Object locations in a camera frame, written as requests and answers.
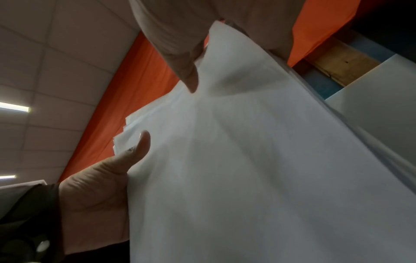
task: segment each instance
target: human hand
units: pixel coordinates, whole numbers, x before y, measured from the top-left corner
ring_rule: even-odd
[[[130,0],[147,39],[191,93],[198,87],[193,62],[215,20],[234,22],[259,46],[288,60],[292,28],[305,0]]]
[[[150,149],[150,134],[136,147],[98,162],[59,185],[65,254],[83,252],[129,239],[127,171]]]

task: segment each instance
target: white button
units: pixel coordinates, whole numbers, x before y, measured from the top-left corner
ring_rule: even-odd
[[[36,252],[40,253],[40,252],[43,252],[43,251],[47,250],[48,247],[50,246],[50,244],[51,243],[49,242],[49,240],[45,240],[45,241],[40,242],[40,244],[36,248]]]

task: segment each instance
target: wood plank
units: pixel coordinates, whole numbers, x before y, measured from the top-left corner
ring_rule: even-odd
[[[322,43],[305,59],[343,87],[380,64],[334,37]]]

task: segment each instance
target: ceiling light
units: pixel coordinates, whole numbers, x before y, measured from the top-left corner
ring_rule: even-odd
[[[0,102],[0,108],[8,109],[8,110],[18,110],[18,111],[24,111],[29,112],[30,108],[20,105],[14,105],[9,103]]]
[[[16,175],[0,175],[0,180],[3,179],[15,179]]]

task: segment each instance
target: dark sleeve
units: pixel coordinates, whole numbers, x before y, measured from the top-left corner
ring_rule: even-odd
[[[0,190],[0,263],[63,259],[59,185]]]

